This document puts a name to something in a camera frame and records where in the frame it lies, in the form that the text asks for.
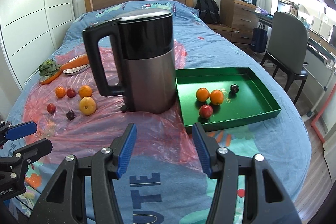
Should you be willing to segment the red apple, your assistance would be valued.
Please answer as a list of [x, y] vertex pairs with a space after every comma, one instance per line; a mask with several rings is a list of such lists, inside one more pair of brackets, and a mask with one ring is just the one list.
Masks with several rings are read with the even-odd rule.
[[76, 91], [74, 88], [69, 88], [66, 90], [66, 95], [68, 98], [74, 98], [76, 96]]
[[50, 114], [53, 114], [55, 111], [56, 111], [56, 106], [53, 104], [53, 103], [49, 103], [47, 105], [47, 111], [50, 113]]
[[209, 119], [213, 114], [213, 108], [210, 105], [203, 105], [199, 109], [199, 116], [203, 119]]

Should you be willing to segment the dark plum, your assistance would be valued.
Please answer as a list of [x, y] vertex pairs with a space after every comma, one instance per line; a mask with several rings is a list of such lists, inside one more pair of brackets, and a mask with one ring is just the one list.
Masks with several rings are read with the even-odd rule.
[[70, 110], [66, 113], [66, 117], [68, 120], [72, 121], [75, 118], [75, 113], [73, 110]]
[[230, 86], [230, 93], [232, 93], [232, 94], [238, 93], [239, 90], [240, 90], [240, 88], [239, 88], [239, 86], [237, 84], [232, 84]]

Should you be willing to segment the mandarin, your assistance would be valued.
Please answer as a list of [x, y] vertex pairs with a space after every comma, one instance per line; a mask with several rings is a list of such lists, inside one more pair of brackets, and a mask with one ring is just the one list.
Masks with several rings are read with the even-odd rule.
[[55, 95], [57, 98], [63, 98], [66, 95], [66, 90], [62, 86], [59, 86], [55, 89]]
[[80, 87], [80, 89], [78, 90], [78, 94], [81, 98], [84, 97], [91, 97], [92, 96], [92, 88], [88, 85], [83, 85]]

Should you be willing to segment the red apple back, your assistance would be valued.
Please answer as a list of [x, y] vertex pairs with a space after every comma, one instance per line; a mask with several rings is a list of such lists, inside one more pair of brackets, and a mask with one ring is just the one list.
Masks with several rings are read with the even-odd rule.
[[76, 96], [76, 91], [74, 88], [69, 88], [66, 90], [66, 95], [68, 98], [74, 98]]

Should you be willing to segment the yellow apple pear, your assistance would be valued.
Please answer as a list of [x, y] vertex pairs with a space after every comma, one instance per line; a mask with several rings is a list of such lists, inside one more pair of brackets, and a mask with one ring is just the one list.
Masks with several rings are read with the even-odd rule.
[[96, 102], [91, 97], [84, 97], [80, 100], [79, 110], [86, 116], [93, 114], [96, 111]]

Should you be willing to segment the red apple front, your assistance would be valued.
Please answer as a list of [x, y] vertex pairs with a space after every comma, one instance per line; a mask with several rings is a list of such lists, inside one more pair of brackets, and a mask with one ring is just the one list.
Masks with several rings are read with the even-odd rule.
[[199, 109], [199, 116], [203, 119], [209, 119], [213, 114], [213, 108], [210, 105], [203, 105]]

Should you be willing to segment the orange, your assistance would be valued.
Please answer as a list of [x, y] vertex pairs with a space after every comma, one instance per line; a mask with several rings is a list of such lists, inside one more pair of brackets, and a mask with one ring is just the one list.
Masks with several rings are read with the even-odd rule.
[[221, 90], [213, 90], [210, 94], [210, 101], [213, 105], [221, 105], [224, 101], [224, 94]]
[[210, 97], [210, 93], [206, 88], [199, 88], [195, 95], [199, 102], [206, 102]]

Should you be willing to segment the orange shallow dish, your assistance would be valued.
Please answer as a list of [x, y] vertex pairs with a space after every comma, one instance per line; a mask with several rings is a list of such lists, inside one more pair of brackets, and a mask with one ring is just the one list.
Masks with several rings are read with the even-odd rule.
[[45, 80], [40, 80], [39, 83], [41, 85], [46, 85], [57, 79], [62, 74], [62, 70], [58, 71], [56, 74], [54, 74], [51, 77], [47, 77]]

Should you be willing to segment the green bok choy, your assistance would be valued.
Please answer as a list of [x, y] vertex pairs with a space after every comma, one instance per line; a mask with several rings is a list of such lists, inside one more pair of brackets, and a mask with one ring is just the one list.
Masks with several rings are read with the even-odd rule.
[[48, 59], [39, 66], [39, 75], [42, 77], [51, 77], [60, 71], [59, 65], [54, 59]]

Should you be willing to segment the green metal tray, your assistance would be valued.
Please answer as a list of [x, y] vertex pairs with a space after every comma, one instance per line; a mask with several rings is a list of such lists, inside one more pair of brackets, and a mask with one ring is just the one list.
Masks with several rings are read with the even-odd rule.
[[[238, 93], [230, 93], [232, 84], [239, 86]], [[176, 85], [183, 124], [189, 134], [197, 122], [206, 132], [218, 131], [275, 118], [281, 111], [264, 83], [246, 67], [179, 69]], [[209, 119], [199, 116], [204, 105], [195, 95], [199, 88], [210, 92], [219, 89], [224, 94], [221, 105], [211, 106], [214, 113]]]

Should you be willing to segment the white wardrobe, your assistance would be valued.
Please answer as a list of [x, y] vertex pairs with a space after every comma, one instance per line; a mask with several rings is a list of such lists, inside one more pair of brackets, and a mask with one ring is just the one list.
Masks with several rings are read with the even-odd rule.
[[1, 0], [1, 47], [19, 89], [63, 43], [72, 0]]

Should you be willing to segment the grey office chair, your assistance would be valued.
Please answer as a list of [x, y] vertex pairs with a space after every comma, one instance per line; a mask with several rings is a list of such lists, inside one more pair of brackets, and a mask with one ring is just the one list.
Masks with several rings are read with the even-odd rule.
[[273, 77], [279, 69], [287, 75], [284, 87], [286, 92], [294, 81], [301, 81], [293, 103], [298, 101], [308, 77], [307, 71], [303, 68], [308, 39], [309, 33], [297, 17], [289, 12], [274, 13], [268, 48], [260, 65], [269, 60], [275, 65]]

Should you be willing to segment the dark blue tote bag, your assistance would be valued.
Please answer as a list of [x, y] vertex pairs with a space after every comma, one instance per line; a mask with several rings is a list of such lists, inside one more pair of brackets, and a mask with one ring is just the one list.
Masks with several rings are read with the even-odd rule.
[[264, 23], [259, 23], [258, 27], [253, 29], [250, 49], [256, 53], [264, 53], [268, 41], [268, 32]]

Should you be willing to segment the electric kettle steel black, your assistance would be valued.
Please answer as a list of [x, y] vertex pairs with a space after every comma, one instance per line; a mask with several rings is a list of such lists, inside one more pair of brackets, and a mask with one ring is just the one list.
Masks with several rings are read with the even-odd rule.
[[[98, 43], [108, 37], [118, 84], [108, 84]], [[101, 96], [122, 96], [122, 111], [166, 112], [176, 98], [173, 15], [164, 9], [120, 14], [83, 31], [83, 42]]]

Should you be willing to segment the low wooden nightstand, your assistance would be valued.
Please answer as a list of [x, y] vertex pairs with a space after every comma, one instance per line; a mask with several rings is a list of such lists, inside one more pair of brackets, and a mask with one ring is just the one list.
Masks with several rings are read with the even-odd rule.
[[224, 24], [206, 24], [214, 32], [231, 41], [233, 29]]

